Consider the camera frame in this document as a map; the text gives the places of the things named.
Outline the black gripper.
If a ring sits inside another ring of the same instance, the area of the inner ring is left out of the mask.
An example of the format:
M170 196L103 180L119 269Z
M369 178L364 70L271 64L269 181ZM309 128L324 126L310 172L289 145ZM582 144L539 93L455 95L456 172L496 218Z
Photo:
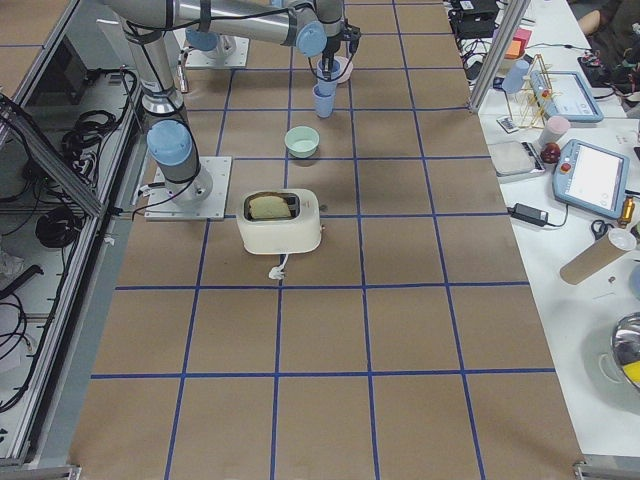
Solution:
M323 21L322 25L327 36L327 43L322 52L322 75L324 78L331 78L335 54L340 46L346 43L348 54L354 55L359 47L361 30L350 24L347 19L339 19L334 22Z

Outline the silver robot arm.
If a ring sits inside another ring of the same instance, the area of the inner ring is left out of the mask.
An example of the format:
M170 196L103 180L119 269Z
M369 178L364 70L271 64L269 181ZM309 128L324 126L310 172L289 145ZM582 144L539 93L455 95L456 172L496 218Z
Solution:
M192 28L185 30L186 41L195 50L213 60L226 59L236 51L236 41L231 36L203 32Z
M320 57L329 80L342 45L356 52L359 27L341 1L110 1L128 42L142 84L142 103L151 117L147 145L164 175L169 202L197 205L211 195L213 178L204 169L181 93L174 82L164 36L174 30L200 36L231 36L294 47Z

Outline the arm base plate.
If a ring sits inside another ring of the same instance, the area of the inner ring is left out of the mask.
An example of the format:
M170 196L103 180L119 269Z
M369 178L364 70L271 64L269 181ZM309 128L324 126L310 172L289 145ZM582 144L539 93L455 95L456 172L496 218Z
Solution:
M232 167L230 156L201 156L200 173L186 192L170 200L180 188L170 183L152 189L151 207L144 211L148 221L200 221L221 220L226 210L229 180Z
M187 29L184 65L192 70L242 69L247 64L249 44L243 37Z

